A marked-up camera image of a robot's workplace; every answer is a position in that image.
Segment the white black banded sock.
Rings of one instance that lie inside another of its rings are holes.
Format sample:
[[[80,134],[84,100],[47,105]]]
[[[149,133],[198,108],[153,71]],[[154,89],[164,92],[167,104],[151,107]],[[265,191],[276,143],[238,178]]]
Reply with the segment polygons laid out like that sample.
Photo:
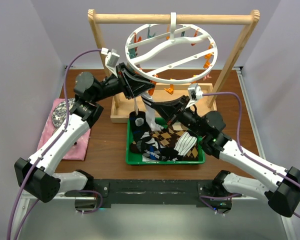
[[[154,103],[152,96],[150,96],[147,92],[144,92],[141,95],[141,99],[144,103],[146,112],[145,119],[147,124],[149,125],[152,131],[161,131],[164,129],[163,126],[159,125],[155,121],[155,110],[152,108],[152,104]]]

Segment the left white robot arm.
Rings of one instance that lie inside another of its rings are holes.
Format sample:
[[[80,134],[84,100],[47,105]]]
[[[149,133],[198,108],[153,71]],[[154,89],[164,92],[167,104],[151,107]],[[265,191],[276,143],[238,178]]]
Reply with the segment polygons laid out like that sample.
[[[43,203],[58,193],[77,191],[89,196],[94,190],[94,177],[83,170],[56,174],[55,170],[72,146],[97,122],[103,107],[99,101],[123,93],[130,100],[154,88],[149,79],[131,71],[124,63],[114,73],[98,81],[90,72],[75,79],[75,102],[65,121],[51,138],[28,159],[19,158],[14,169],[18,184]]]

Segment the white round clip hanger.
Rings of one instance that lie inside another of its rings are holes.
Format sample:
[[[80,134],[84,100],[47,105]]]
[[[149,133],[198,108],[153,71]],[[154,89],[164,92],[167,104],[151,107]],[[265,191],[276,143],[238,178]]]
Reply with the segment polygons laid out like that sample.
[[[172,12],[167,31],[162,23],[147,23],[135,29],[124,46],[127,63],[141,76],[161,84],[192,84],[209,75],[218,59],[216,41],[203,28],[179,23]],[[199,73],[187,77],[164,77],[163,73],[189,64],[202,64]]]

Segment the beige tan sock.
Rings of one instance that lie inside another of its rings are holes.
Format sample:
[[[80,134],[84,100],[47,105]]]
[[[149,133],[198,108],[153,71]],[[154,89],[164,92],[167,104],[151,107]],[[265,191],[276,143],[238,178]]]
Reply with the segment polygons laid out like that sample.
[[[138,107],[138,102],[136,97],[133,99],[133,107],[134,107],[135,115],[137,116],[139,114],[139,107]]]

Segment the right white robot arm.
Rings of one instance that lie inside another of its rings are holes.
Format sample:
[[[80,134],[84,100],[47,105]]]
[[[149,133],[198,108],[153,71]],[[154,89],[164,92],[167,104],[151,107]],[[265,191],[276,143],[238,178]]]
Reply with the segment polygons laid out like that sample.
[[[222,115],[209,111],[199,116],[191,110],[195,101],[188,96],[176,100],[154,102],[152,108],[168,125],[180,122],[201,138],[203,151],[245,171],[251,178],[223,171],[213,183],[213,192],[220,197],[227,193],[242,194],[267,202],[277,214],[290,218],[296,215],[300,203],[300,170],[271,163],[243,148],[239,139],[223,133],[226,127]]]

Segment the green plastic bin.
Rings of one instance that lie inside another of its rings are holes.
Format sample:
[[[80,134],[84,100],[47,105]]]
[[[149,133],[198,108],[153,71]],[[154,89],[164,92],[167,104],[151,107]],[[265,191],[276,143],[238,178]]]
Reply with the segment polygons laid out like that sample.
[[[198,152],[199,152],[199,161],[158,161],[158,160],[150,160],[148,158],[143,157],[140,153],[133,152],[133,146],[136,143],[133,140],[133,134],[130,127],[130,123],[127,124],[127,137],[126,137],[126,154],[125,154],[125,162],[128,165],[200,165],[204,164],[206,161],[206,155],[202,150],[202,147],[199,146],[199,140],[197,140]]]

